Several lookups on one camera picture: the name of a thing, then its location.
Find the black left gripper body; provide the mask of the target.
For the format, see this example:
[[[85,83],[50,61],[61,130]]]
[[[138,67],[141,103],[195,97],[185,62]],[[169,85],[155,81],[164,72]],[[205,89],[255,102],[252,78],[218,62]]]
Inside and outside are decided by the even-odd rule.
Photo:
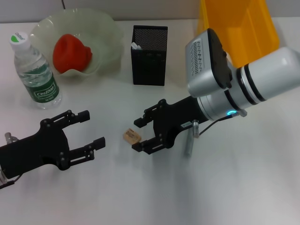
[[[44,120],[34,135],[0,148],[0,166],[7,178],[47,164],[62,171],[70,168],[68,140],[56,122]]]

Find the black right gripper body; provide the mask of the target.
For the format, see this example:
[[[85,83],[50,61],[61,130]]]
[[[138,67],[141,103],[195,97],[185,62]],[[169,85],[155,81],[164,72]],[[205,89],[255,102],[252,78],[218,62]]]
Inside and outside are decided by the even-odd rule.
[[[168,104],[162,99],[157,108],[152,111],[153,129],[157,145],[153,150],[171,148],[179,133],[192,127],[194,120],[206,122],[208,118],[202,112],[198,100],[187,97],[174,104]]]

